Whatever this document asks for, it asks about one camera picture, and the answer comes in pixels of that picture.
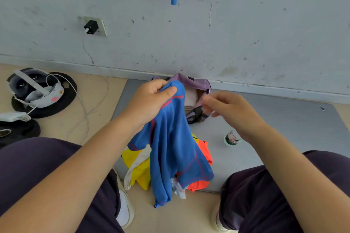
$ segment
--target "white vr headset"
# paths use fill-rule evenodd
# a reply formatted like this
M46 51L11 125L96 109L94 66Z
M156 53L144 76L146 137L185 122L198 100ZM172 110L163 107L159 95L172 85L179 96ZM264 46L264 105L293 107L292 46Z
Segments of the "white vr headset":
M37 82L35 82L31 77L29 77L26 73L26 71L31 71L35 70L36 72L42 72L43 75L46 75L46 83L47 83L47 78L48 76L53 76L57 79L57 83L54 86L46 86L42 87L39 85ZM21 79L23 79L25 82L27 82L29 85L31 85L33 88L36 90L32 91L29 93L24 100L20 100L16 97L16 92L15 88L16 85L11 83L11 81L8 81L8 86L10 88L10 91L12 92L14 98L18 100L19 102L28 105L32 108L45 108L50 106L51 104L55 103L58 101L63 93L64 93L64 88L61 85L59 79L55 75L50 75L49 73L40 70L40 69L23 69L23 70L15 70L14 74L19 76Z

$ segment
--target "pile of clothes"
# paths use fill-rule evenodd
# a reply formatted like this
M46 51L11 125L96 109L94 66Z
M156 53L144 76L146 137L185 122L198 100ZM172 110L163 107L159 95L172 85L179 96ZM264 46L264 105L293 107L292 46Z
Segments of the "pile of clothes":
M176 94L134 136L122 154L129 168L125 189L137 181L148 190L151 182L155 208L171 200L172 188L184 198L185 189L204 189L214 177L208 143L191 133L186 120L185 87L179 81L171 81L162 90L171 86L177 87Z

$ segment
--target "baseboard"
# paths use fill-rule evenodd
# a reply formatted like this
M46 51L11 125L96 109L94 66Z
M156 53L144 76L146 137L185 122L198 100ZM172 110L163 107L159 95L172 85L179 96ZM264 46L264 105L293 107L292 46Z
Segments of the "baseboard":
M20 58L0 54L0 63L12 64L17 66L37 67L42 69L53 69L65 72L77 72L91 75L101 75L100 71L93 65L60 63L55 61L37 60L29 58ZM129 70L121 68L100 67L105 76L132 78L139 80L151 80L152 77L158 76L166 78L171 74L156 74L152 72L143 72L138 70ZM210 80L213 89L230 90L236 92L269 95L284 98L313 100L319 102L350 104L350 95L336 94L329 92L318 92L310 90L298 90L288 88L278 88L271 86L261 86L253 84L242 84L228 81Z

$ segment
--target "electrical socket plate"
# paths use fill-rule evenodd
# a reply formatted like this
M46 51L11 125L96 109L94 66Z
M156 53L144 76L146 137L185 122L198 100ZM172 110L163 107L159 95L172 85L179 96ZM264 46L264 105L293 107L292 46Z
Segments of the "electrical socket plate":
M98 30L94 33L94 35L98 36L107 36L105 25L103 24L102 19L98 18L91 18L91 17L84 17L85 23L88 23L90 20L95 20L98 24Z

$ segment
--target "hand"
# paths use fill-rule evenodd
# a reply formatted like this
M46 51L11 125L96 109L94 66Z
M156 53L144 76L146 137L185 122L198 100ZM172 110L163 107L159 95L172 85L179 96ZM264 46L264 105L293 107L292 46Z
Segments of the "hand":
M177 92L175 86L159 92L167 83L163 79L152 80L142 84L135 92L123 115L128 117L127 120L136 123L137 132L141 131L146 123L153 120L162 105Z
M220 115L224 117L225 121L246 141L262 126L267 125L254 108L238 94L217 91L205 95L202 105L206 113L214 111L212 117Z

